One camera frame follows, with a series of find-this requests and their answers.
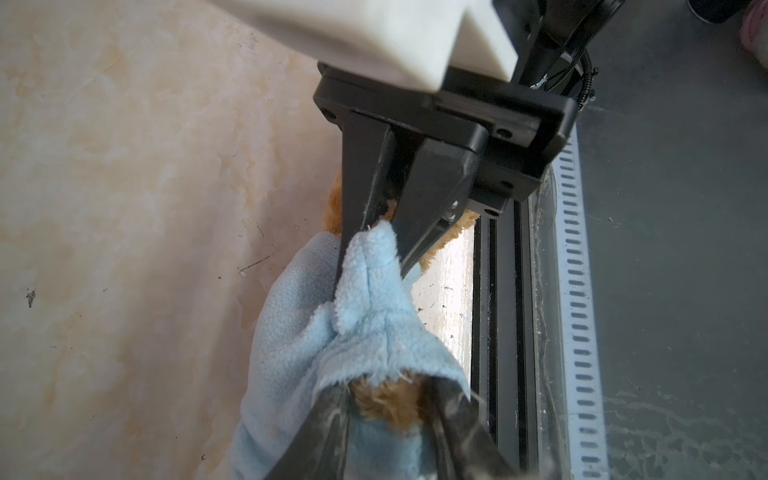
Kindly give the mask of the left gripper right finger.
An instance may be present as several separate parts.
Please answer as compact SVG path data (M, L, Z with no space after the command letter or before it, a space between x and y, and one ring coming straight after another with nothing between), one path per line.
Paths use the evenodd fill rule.
M430 377L426 383L438 479L521 479L483 427L461 386Z

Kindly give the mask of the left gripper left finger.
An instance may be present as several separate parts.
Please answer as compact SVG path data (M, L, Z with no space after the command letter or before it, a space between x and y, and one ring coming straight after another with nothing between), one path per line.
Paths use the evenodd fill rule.
M342 479L351 415L350 391L337 384L315 400L291 444L267 480Z

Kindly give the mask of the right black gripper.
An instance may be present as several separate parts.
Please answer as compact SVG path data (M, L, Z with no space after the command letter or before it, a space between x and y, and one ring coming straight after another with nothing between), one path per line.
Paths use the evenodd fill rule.
M436 93L410 91L325 63L314 102L342 132L341 243L382 215L387 179L402 185L392 228L406 277L472 198L526 200L575 124L574 99L452 68Z

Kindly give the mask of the brown plush teddy bear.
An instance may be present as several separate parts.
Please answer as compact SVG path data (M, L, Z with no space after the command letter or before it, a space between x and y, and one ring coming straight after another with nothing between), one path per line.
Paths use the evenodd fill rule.
M341 236L342 233L342 171L339 169L330 189L327 209L324 215L324 230ZM397 210L397 200L387 199L386 209L380 215L382 220L391 220ZM425 273L440 250L457 239L464 231L474 226L480 215L465 210L460 219L433 245L419 260L421 272ZM368 421L382 421L399 435L405 435L428 421L426 410L424 374L403 371L397 378L374 383L368 377L350 382L350 390L357 407Z

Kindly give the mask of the light blue fleece hoodie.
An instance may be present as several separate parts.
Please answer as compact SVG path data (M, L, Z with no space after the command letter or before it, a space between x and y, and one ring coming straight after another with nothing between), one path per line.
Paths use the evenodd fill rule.
M230 446L232 478L264 478L326 387L406 372L468 387L460 363L419 319L412 284L400 274L396 236L384 221L347 247L319 233L294 256L256 323Z

